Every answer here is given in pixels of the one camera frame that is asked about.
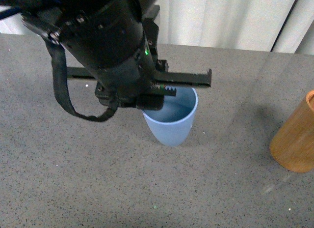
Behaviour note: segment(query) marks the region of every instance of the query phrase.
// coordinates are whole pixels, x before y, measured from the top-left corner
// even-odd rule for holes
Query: screw
[[[59,36],[60,36],[60,34],[59,34],[59,32],[52,32],[52,33],[50,33],[50,37],[52,38],[52,39],[54,39],[54,40],[59,40]]]
[[[77,21],[78,21],[79,23],[82,23],[82,22],[85,21],[85,19],[84,19],[84,17],[80,14],[80,15],[77,16]]]

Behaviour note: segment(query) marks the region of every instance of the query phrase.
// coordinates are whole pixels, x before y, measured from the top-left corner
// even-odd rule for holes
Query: cup rim
[[[191,115],[193,115],[197,109],[197,105],[198,105],[198,97],[197,97],[197,92],[194,88],[191,88],[194,92],[194,95],[195,95],[195,104],[194,104],[194,107],[193,109],[190,111],[190,113],[188,115],[186,115],[184,118],[180,119],[180,120],[177,120],[177,121],[171,121],[171,122],[163,122],[163,121],[157,121],[155,119],[152,119],[150,116],[148,116],[144,110],[142,110],[143,112],[143,115],[148,118],[150,121],[154,122],[154,123],[158,123],[158,124],[161,124],[161,125],[173,125],[173,124],[177,124],[177,123],[181,123],[183,121],[185,121],[187,118],[189,118]]]

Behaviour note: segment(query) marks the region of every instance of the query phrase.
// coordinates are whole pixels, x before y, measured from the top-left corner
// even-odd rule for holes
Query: black strap
[[[46,47],[52,58],[52,77],[54,96],[60,106],[73,116],[77,116],[89,121],[104,122],[111,118],[118,109],[118,97],[116,92],[110,95],[110,105],[107,110],[99,117],[85,116],[75,111],[69,96],[67,82],[67,63],[64,48],[61,45],[46,42]]]

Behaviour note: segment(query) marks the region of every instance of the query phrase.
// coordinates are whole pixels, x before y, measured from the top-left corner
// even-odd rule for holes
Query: speckled table surface
[[[0,35],[1,228],[314,227],[314,171],[288,171],[268,149],[314,88],[314,57],[158,51],[170,71],[213,70],[212,88],[197,90],[190,135],[174,148],[136,109],[101,124],[68,115],[54,99],[43,41]],[[102,112],[95,82],[69,88],[78,111]]]

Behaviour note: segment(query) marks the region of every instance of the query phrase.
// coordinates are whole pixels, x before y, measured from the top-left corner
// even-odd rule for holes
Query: black cable
[[[52,58],[52,77],[54,96],[60,106],[73,116],[77,116],[89,121],[104,122],[111,118],[118,109],[118,96],[116,91],[110,94],[110,105],[99,117],[85,116],[75,111],[69,96],[67,82],[67,64],[64,48],[61,45],[46,42],[46,47]]]
[[[0,12],[0,20],[11,17],[15,14],[21,13],[22,9],[19,7],[14,7]]]

